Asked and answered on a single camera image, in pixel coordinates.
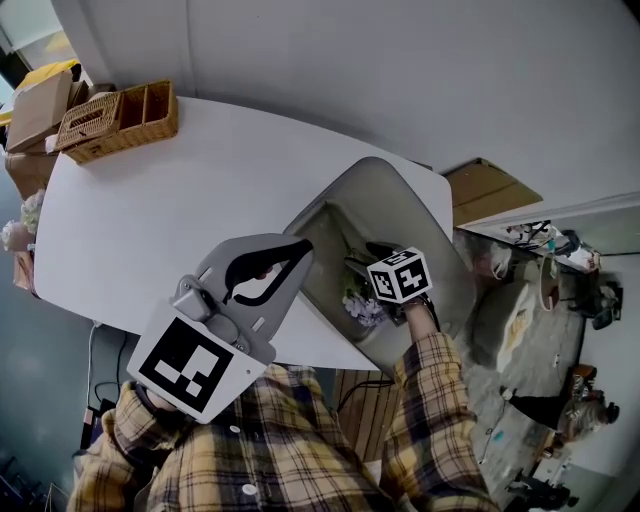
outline desk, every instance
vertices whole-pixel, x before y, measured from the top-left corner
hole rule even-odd
[[[38,228],[35,287],[64,309],[140,334],[228,238],[282,230],[366,156],[391,163],[451,238],[447,181],[403,158],[292,119],[179,98],[170,140],[82,167],[60,155]],[[315,310],[296,299],[272,343],[291,364],[375,369]]]

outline hand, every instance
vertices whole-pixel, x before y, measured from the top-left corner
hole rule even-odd
[[[411,340],[416,342],[429,334],[438,332],[431,316],[431,311],[423,303],[408,303],[404,305],[404,312],[409,324]]]

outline plaid sleeve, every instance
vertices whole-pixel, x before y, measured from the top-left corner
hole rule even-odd
[[[126,382],[116,408],[102,416],[104,433],[75,458],[67,510],[130,508],[189,426],[181,413],[156,410],[140,384]]]
[[[381,487],[418,510],[495,511],[469,434],[460,360],[446,334],[414,343],[395,367],[400,405],[384,444]]]

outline cable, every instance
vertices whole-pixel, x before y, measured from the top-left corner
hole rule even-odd
[[[502,418],[504,417],[504,411],[506,409],[507,409],[507,401],[504,400],[503,403],[502,403],[502,411],[500,411],[500,416],[498,416],[498,420],[493,425],[493,428],[489,428],[485,432],[485,435],[487,435],[489,437],[487,438],[487,442],[484,445],[484,450],[482,451],[482,457],[480,457],[480,461],[478,462],[478,464],[483,464],[484,463],[484,458],[487,456],[487,450],[489,448],[489,443],[491,442],[491,436],[495,432],[496,428],[498,428],[498,424],[502,421]]]
[[[100,398],[100,396],[98,396],[98,389],[101,388],[102,386],[106,386],[108,384],[113,384],[114,386],[118,385],[117,382],[114,382],[114,381],[110,380],[110,381],[105,381],[105,382],[98,382],[95,386],[93,386],[93,394],[96,395],[96,398],[98,399],[98,402],[102,402],[102,398]]]
[[[91,375],[93,373],[93,340],[98,326],[94,323],[89,333],[89,368],[87,368],[87,409],[89,408],[89,397],[91,395]]]
[[[552,239],[549,238],[548,240],[545,240],[544,242],[542,242],[539,245],[531,245],[531,244],[527,244],[527,245],[519,245],[517,246],[519,249],[524,249],[525,251],[535,251],[536,249],[541,249],[542,247],[544,247],[545,245],[547,245]]]
[[[347,403],[347,400],[351,398],[351,395],[353,395],[358,388],[384,388],[393,384],[395,384],[395,382],[392,380],[365,380],[360,382],[347,391],[344,398],[340,401],[340,404],[338,404],[336,412],[340,412],[342,410],[344,405]]]
[[[124,350],[125,345],[127,344],[127,339],[129,337],[129,333],[124,331],[124,339],[122,340],[122,345],[120,345],[120,350],[118,351],[118,362],[116,363],[116,384],[118,385],[118,396],[120,396],[120,359],[122,358],[122,351]]]

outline fiducial marker cube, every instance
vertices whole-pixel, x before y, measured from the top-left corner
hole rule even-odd
[[[378,300],[402,304],[433,285],[424,254],[404,249],[367,267]]]

